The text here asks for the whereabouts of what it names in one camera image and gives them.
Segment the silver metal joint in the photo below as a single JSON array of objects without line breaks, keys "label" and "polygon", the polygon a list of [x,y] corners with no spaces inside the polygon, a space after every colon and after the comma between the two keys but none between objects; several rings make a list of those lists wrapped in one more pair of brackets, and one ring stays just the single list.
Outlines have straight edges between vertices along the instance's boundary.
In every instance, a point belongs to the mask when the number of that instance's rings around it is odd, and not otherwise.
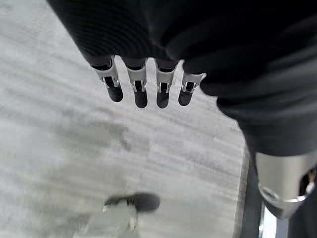
[{"label": "silver metal joint", "polygon": [[200,82],[206,77],[205,73],[201,74],[188,74],[184,72],[182,80],[183,92],[193,93],[195,88],[199,86]]},{"label": "silver metal joint", "polygon": [[173,77],[175,73],[176,67],[171,72],[162,72],[158,68],[158,64],[156,63],[156,72],[157,72],[157,86],[158,86],[158,92],[162,92],[162,83],[167,84],[166,93],[169,93],[169,90],[173,84]]},{"label": "silver metal joint", "polygon": [[316,186],[316,151],[288,157],[257,153],[256,165],[261,196],[282,220],[291,218]]},{"label": "silver metal joint", "polygon": [[[95,68],[94,70],[96,71],[100,81],[104,83],[107,88],[110,88],[111,86],[117,88],[120,85],[120,82],[117,67],[114,63],[114,56],[111,56],[111,64],[111,68],[108,70],[98,70]],[[106,80],[108,77],[111,77],[113,85],[108,85],[109,82]]]},{"label": "silver metal joint", "polygon": [[127,68],[130,83],[132,84],[134,92],[138,92],[137,85],[136,85],[137,81],[141,82],[141,91],[142,92],[146,91],[146,84],[147,84],[146,62],[147,60],[145,61],[144,67],[139,70],[133,70],[133,69]]}]

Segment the white pants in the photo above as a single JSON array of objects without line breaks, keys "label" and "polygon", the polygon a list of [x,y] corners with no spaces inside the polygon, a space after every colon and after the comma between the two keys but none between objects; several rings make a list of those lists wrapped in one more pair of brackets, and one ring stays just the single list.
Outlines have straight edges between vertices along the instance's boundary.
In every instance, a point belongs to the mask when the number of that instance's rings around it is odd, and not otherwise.
[{"label": "white pants", "polygon": [[74,238],[139,238],[136,226],[135,207],[123,202],[92,214],[88,224],[75,233]]}]

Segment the prosthetic hand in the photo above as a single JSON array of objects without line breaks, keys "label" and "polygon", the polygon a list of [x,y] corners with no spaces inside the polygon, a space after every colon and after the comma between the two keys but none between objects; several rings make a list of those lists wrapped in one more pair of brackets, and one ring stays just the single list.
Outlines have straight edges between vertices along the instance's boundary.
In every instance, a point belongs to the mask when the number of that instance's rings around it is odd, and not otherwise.
[{"label": "prosthetic hand", "polygon": [[[113,101],[123,97],[114,55],[127,66],[139,108],[147,105],[147,58],[156,59],[160,108],[167,106],[177,63],[185,60],[179,103],[187,105],[198,85],[218,97],[219,109],[244,133],[269,210],[288,219],[314,193],[316,1],[49,3]],[[311,210],[317,214],[317,206]]]}]

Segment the floor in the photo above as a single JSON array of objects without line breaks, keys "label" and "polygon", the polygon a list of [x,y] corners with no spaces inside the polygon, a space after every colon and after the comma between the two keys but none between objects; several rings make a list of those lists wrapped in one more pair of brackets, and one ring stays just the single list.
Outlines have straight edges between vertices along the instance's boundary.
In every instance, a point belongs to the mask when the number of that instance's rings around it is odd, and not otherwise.
[{"label": "floor", "polygon": [[0,0],[0,236],[71,238],[117,193],[161,197],[140,218],[142,238],[231,238],[244,139],[200,89],[156,106],[148,61],[145,109],[134,105],[122,60],[124,99],[112,102],[44,0]]}]

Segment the black fingertip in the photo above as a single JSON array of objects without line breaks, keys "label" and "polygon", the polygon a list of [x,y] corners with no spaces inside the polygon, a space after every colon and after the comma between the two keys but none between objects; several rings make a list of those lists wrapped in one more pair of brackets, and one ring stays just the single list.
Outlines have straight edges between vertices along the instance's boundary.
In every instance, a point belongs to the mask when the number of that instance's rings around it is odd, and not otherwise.
[{"label": "black fingertip", "polygon": [[192,93],[190,92],[183,92],[181,89],[179,92],[178,102],[181,106],[187,106],[190,103],[190,100],[192,99]]},{"label": "black fingertip", "polygon": [[118,87],[110,87],[107,88],[108,93],[109,93],[109,97],[114,101],[114,102],[120,102],[123,99],[123,92],[121,89],[121,85],[119,85]]},{"label": "black fingertip", "polygon": [[159,93],[157,94],[157,105],[159,108],[166,108],[168,105],[169,93]]},{"label": "black fingertip", "polygon": [[135,105],[138,108],[145,108],[148,104],[147,92],[135,92],[134,93]]}]

